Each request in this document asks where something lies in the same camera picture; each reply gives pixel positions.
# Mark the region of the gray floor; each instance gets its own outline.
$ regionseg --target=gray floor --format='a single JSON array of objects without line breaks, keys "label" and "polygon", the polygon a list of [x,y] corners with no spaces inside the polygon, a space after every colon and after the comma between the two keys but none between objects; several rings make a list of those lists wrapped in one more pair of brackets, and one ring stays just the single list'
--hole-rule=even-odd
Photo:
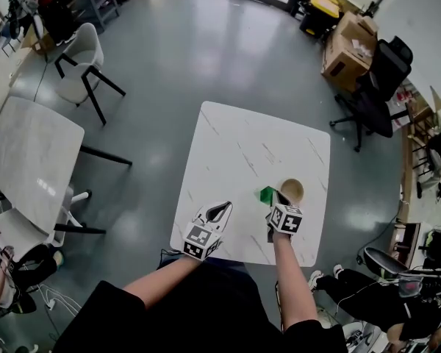
[{"label": "gray floor", "polygon": [[[330,271],[337,262],[353,268],[356,250],[397,212],[401,136],[364,137],[357,154],[354,126],[329,127],[343,110],[320,75],[320,45],[286,13],[249,0],[131,0],[121,11],[100,41],[103,72],[127,95],[122,99],[106,85],[97,88],[105,127],[90,102],[77,109],[54,94],[59,76],[53,65],[37,91],[36,102],[85,129],[86,144],[134,161],[128,169],[79,157],[73,183],[77,192],[93,190],[93,198],[75,215],[107,235],[68,234],[65,265],[47,283],[82,304],[102,279],[124,286],[156,268],[160,249],[168,248],[196,119],[206,100],[330,133],[328,205],[316,268]],[[42,59],[27,68],[13,93],[33,99]],[[377,246],[387,247],[387,241],[388,235]],[[247,268],[278,325],[275,268]],[[309,275],[312,268],[304,271]],[[51,347],[53,328],[35,298],[38,312],[0,320],[7,342]],[[318,301],[334,310],[326,296]],[[70,321],[60,305],[51,316],[60,331]]]}]

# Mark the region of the wooden bowl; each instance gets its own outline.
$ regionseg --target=wooden bowl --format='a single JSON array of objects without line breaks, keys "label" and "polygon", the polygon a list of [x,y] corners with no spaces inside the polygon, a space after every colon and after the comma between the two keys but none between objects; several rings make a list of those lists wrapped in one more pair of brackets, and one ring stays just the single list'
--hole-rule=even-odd
[{"label": "wooden bowl", "polygon": [[281,185],[281,192],[293,203],[298,205],[304,197],[304,187],[297,180],[290,178]]}]

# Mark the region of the black pants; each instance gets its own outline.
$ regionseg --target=black pants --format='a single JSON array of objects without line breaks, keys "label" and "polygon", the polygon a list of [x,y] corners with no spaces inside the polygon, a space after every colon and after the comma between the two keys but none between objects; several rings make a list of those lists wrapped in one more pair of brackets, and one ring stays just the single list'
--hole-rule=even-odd
[{"label": "black pants", "polygon": [[378,326],[385,332],[408,319],[395,285],[380,285],[351,269],[341,271],[338,279],[333,276],[318,279],[317,289],[326,291],[353,318]]},{"label": "black pants", "polygon": [[[34,269],[26,270],[22,267],[27,262],[35,262],[38,265]],[[40,284],[57,270],[57,264],[49,248],[43,244],[30,250],[19,262],[13,263],[13,267],[13,282],[22,292],[30,286]]]},{"label": "black pants", "polygon": [[55,43],[69,39],[74,33],[76,25],[72,12],[58,0],[53,0],[44,7],[39,7],[38,12]]}]

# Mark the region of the box on desk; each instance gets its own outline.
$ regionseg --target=box on desk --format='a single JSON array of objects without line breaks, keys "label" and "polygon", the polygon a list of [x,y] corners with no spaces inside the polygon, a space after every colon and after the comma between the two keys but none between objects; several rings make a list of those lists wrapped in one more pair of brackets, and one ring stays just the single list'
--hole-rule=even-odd
[{"label": "box on desk", "polygon": [[[364,74],[373,61],[376,33],[377,26],[371,18],[347,12],[326,43],[322,75],[339,88],[353,93],[356,78]],[[357,49],[354,41],[369,52],[366,54]]]},{"label": "box on desk", "polygon": [[55,47],[55,43],[49,32],[44,28],[43,39],[39,42],[35,33],[35,28],[31,25],[24,36],[21,48],[31,47],[37,54],[43,55],[45,51],[49,51]]}]

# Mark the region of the person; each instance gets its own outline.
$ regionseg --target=person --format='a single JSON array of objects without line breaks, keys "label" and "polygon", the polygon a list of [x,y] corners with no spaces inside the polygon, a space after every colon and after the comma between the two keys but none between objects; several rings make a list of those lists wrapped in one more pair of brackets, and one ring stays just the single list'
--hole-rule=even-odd
[{"label": "person", "polygon": [[101,281],[52,351],[285,346],[300,352],[347,352],[341,326],[324,329],[318,321],[290,236],[274,232],[273,247],[284,334],[269,322],[242,263],[183,256],[124,289]]},{"label": "person", "polygon": [[37,11],[44,20],[52,40],[57,46],[69,43],[76,36],[76,25],[72,12],[59,0],[37,0]]},{"label": "person", "polygon": [[421,199],[424,190],[441,183],[441,133],[434,136],[427,145],[428,156],[434,166],[433,175],[425,182],[417,182],[417,197]]},{"label": "person", "polygon": [[[60,251],[52,253],[50,248],[44,244],[27,252],[17,263],[12,260],[12,257],[11,247],[7,246],[1,251],[0,316],[10,311],[9,308],[22,297],[26,300],[24,304],[27,309],[30,300],[26,297],[26,290],[51,276],[63,262],[63,255]],[[24,270],[24,264],[29,261],[39,263],[37,268]],[[12,270],[9,269],[10,263],[12,263]]]},{"label": "person", "polygon": [[398,352],[410,339],[431,335],[430,348],[441,342],[441,294],[434,300],[403,299],[395,284],[382,284],[370,277],[336,265],[334,276],[314,271],[309,287],[324,290],[349,315],[366,321],[387,333],[392,352]]}]

